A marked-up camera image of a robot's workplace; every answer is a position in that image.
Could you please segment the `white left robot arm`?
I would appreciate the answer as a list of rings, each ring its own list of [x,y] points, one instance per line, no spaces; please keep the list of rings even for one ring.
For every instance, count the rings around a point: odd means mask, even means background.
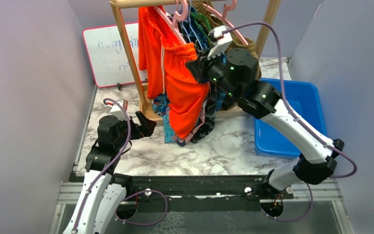
[[[133,196],[132,177],[115,173],[115,167],[129,142],[152,136],[157,125],[140,111],[136,116],[139,124],[127,115],[99,120],[98,138],[87,155],[84,182],[65,234],[104,233],[119,204]]]

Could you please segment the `orange mesh shorts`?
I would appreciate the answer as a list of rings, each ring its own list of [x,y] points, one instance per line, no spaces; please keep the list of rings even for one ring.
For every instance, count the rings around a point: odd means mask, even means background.
[[[148,76],[148,98],[165,93],[169,99],[169,125],[186,138],[195,128],[208,84],[199,84],[185,63],[197,59],[193,43],[183,43],[154,6],[138,9],[138,66]]]

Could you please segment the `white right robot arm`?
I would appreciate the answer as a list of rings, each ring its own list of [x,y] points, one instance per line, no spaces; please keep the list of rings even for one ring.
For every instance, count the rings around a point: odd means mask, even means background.
[[[196,60],[185,63],[198,83],[215,84],[243,111],[276,129],[299,149],[297,159],[266,175],[259,189],[261,194],[274,198],[301,181],[320,184],[333,175],[343,142],[332,140],[313,128],[285,100],[282,89],[258,80],[258,65],[258,60],[243,48],[214,57],[205,50]]]

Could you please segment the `pink plastic hanger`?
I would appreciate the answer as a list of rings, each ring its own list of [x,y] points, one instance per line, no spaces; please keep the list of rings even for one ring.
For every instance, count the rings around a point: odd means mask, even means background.
[[[167,13],[165,11],[163,11],[161,8],[159,8],[158,6],[155,6],[154,9],[162,17],[162,19],[166,22],[166,24],[169,26],[169,28],[174,33],[176,38],[181,42],[181,44],[186,44],[183,35],[178,30],[178,22],[183,22],[189,16],[188,3],[187,3],[186,0],[182,0],[181,5],[182,5],[182,9],[183,9],[182,13],[179,13],[178,11],[175,11],[175,13],[174,13],[174,15],[171,19],[167,16]]]

